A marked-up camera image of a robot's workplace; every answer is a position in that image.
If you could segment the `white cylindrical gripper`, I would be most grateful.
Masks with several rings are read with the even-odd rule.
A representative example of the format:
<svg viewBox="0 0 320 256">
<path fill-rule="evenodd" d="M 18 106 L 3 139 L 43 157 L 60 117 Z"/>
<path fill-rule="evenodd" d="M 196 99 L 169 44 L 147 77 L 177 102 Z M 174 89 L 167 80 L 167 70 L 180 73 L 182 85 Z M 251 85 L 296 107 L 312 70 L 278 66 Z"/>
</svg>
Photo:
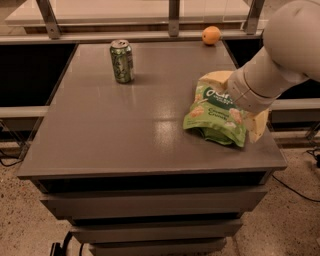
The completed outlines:
<svg viewBox="0 0 320 256">
<path fill-rule="evenodd" d="M 209 72 L 199 81 L 209 85 L 216 92 L 227 90 L 233 103 L 240 109 L 247 111 L 244 116 L 244 125 L 248 131 L 250 142 L 255 143 L 262 137 L 266 129 L 269 115 L 267 108 L 280 94 L 272 96 L 259 94 L 253 89 L 254 84 L 246 80 L 245 75 L 245 67 L 241 67 L 233 73 L 232 71 Z"/>
</svg>

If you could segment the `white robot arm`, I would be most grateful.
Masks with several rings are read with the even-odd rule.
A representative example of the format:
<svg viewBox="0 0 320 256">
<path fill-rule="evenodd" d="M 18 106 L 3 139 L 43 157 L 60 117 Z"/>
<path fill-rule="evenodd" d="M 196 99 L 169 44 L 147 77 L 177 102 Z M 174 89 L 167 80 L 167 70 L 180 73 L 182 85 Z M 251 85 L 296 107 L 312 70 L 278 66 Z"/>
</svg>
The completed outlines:
<svg viewBox="0 0 320 256">
<path fill-rule="evenodd" d="M 252 143 L 263 135 L 267 110 L 283 92 L 309 79 L 320 81 L 320 0 L 282 6 L 269 19 L 262 39 L 263 47 L 243 67 L 201 77 L 246 111 Z"/>
</svg>

